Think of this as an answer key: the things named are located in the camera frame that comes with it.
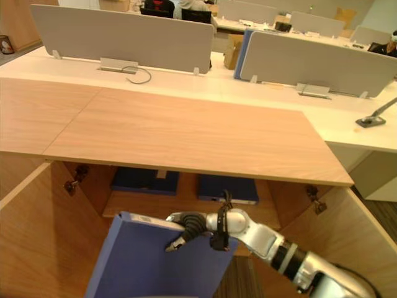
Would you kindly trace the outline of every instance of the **cardboard box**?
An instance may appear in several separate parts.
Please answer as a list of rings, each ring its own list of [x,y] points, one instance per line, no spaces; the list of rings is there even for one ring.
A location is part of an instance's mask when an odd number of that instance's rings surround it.
[[[225,52],[225,59],[223,64],[228,70],[236,68],[238,55],[240,54],[240,48],[243,44],[244,35],[229,34],[228,47]]]
[[[99,0],[99,7],[103,11],[126,12],[130,8],[130,0]]]

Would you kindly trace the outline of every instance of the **black cable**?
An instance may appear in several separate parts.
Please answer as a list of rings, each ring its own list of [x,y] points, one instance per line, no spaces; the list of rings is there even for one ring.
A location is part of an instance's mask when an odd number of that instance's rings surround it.
[[[362,276],[360,273],[358,273],[358,272],[356,272],[356,271],[354,271],[354,270],[352,270],[352,269],[350,269],[350,268],[347,268],[347,267],[345,267],[345,266],[342,266],[342,265],[340,265],[340,264],[334,263],[334,266],[337,267],[337,268],[339,268],[339,269],[345,270],[345,271],[347,271],[347,272],[350,272],[350,273],[356,275],[357,277],[359,277],[360,279],[362,279],[363,281],[365,281],[365,282],[371,287],[371,289],[372,289],[373,292],[375,293],[375,297],[376,297],[376,298],[382,298],[382,295],[379,293],[378,289],[372,284],[372,282],[370,282],[367,278],[365,278],[364,276]]]
[[[140,68],[140,67],[137,67],[137,66],[124,66],[122,68],[122,70],[120,70],[120,72],[124,73],[124,70],[126,68],[134,68],[136,70],[142,70],[142,71],[144,71],[145,73],[147,73],[149,75],[149,78],[146,81],[142,81],[142,82],[135,82],[135,81],[132,81],[131,79],[126,78],[127,81],[129,81],[130,83],[141,85],[141,84],[145,84],[145,83],[147,83],[147,82],[149,82],[151,80],[151,73],[148,70],[144,69],[144,68]]]

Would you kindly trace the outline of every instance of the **desk divider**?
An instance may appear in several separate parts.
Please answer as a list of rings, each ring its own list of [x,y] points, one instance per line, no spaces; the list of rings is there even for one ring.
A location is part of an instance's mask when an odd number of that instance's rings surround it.
[[[247,2],[222,0],[219,4],[218,17],[228,20],[251,20],[255,23],[272,25],[279,10],[275,7]]]
[[[31,5],[47,52],[200,73],[210,69],[213,26],[124,12]]]
[[[377,96],[397,74],[397,59],[352,48],[246,30],[234,78],[330,87]]]
[[[305,14],[293,11],[291,15],[292,29],[300,32],[317,32],[322,36],[338,37],[343,31],[345,22],[341,20],[328,19],[327,17]]]
[[[389,42],[390,36],[391,33],[357,26],[350,38],[350,41],[361,43],[362,45],[370,45],[373,42],[384,45]]]

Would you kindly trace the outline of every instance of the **blue binder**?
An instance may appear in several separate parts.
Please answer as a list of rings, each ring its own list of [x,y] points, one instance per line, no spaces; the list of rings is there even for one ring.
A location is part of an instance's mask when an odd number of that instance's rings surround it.
[[[112,182],[112,190],[176,196],[179,173],[167,171],[164,178],[158,178],[157,172],[155,169],[119,167]]]
[[[249,45],[249,41],[251,39],[251,34],[253,32],[254,32],[253,29],[246,29],[244,31],[243,44],[241,45],[240,54],[238,55],[238,59],[236,63],[236,68],[234,69],[233,77],[235,79],[241,79],[240,77],[241,69],[243,68],[244,59],[246,58],[246,54],[247,54],[247,48]]]
[[[232,195],[232,203],[254,205],[259,202],[255,180],[249,178],[204,175],[198,176],[198,198],[224,201],[223,191]]]
[[[166,253],[165,247],[182,231],[181,226],[164,220],[127,212],[116,216],[84,297],[211,298],[238,241],[230,239],[230,251],[215,251],[209,238],[200,236],[178,251]]]

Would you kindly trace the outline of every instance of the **wooden cabinet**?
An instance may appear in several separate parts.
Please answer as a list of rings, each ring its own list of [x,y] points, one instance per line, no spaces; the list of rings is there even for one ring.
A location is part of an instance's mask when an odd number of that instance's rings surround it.
[[[58,0],[1,0],[0,31],[8,35],[15,51],[38,43],[37,32],[29,6],[31,4],[58,5]]]
[[[2,155],[53,160],[0,201],[5,297],[81,297],[109,221],[122,210],[160,218],[216,212],[219,203],[197,198],[197,173],[255,178],[260,203],[235,207],[394,297],[396,245],[303,114],[49,82],[0,85]],[[63,186],[80,164],[89,173],[70,196]],[[178,170],[177,196],[111,191],[117,166]],[[327,205],[320,214],[308,185]],[[242,246],[237,254],[249,252]],[[295,295],[259,260],[256,269],[266,297]]]

